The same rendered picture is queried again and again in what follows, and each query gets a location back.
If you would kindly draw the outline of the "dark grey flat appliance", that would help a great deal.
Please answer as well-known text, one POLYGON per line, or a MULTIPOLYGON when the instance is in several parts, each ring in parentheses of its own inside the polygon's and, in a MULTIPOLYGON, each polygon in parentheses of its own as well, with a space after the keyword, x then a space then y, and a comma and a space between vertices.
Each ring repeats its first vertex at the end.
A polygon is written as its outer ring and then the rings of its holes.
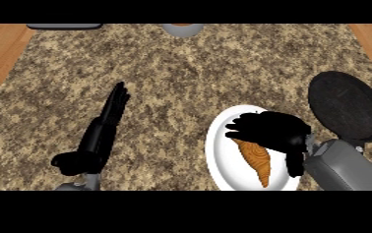
POLYGON ((98 29, 104 24, 27 24, 30 29, 43 30, 86 30, 98 29))

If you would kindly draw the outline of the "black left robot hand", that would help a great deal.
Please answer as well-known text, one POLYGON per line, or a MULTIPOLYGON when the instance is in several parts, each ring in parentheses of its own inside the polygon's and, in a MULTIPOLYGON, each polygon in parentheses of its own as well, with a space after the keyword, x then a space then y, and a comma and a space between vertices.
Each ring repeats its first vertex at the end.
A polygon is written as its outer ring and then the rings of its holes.
POLYGON ((102 113, 87 127, 77 151, 58 154, 50 161, 50 165, 59 168, 62 175, 74 176, 81 173, 99 174, 102 172, 111 156, 117 127, 130 97, 126 84, 118 82, 102 113))

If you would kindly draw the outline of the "brown croissant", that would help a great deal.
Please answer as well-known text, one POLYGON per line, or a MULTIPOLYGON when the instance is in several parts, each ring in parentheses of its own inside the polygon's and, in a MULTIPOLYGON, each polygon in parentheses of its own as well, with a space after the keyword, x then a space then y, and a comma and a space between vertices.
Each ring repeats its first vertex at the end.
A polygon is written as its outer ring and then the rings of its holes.
POLYGON ((270 178, 270 155, 263 146, 256 143, 245 142, 239 139, 232 140, 239 149, 239 153, 242 158, 254 169, 262 187, 266 188, 269 186, 269 178, 270 178))

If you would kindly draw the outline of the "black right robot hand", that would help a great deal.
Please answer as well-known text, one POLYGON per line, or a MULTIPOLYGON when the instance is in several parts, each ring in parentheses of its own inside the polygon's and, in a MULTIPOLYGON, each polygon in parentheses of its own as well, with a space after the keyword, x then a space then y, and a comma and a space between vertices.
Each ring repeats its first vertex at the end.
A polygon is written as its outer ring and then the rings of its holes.
POLYGON ((273 111, 244 113, 226 128, 228 138, 256 143, 287 155, 291 177, 304 175, 306 140, 312 127, 297 116, 273 111))

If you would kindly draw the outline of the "black round pan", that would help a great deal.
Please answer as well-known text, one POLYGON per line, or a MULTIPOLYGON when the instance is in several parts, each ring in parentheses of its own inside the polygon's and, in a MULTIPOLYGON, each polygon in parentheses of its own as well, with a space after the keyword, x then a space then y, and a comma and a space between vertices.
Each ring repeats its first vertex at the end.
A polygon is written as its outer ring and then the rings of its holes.
POLYGON ((338 71, 321 72, 309 85, 309 104, 340 138, 372 141, 372 87, 356 77, 338 71))

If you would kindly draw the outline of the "white round plate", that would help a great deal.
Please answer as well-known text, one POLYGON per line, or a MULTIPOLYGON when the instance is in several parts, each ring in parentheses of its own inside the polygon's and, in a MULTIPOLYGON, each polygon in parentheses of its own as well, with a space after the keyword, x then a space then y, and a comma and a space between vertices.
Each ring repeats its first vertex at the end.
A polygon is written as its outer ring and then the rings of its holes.
POLYGON ((296 191, 300 177, 288 175, 285 154, 269 149, 270 176, 269 186, 263 187, 256 170, 250 167, 241 155, 238 145, 226 137, 226 124, 242 113, 262 113, 265 108, 256 105, 236 105, 228 108, 216 117, 205 139, 205 156, 210 173, 222 191, 296 191))

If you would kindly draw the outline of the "grey round container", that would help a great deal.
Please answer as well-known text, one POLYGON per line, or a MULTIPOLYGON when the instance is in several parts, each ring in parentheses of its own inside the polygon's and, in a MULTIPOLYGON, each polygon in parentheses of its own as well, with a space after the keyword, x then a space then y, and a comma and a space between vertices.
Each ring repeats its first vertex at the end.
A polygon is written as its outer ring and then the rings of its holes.
POLYGON ((173 36, 191 37, 201 32, 204 25, 203 24, 192 24, 192 25, 186 25, 186 26, 177 26, 174 24, 164 24, 163 28, 167 31, 167 33, 173 36))

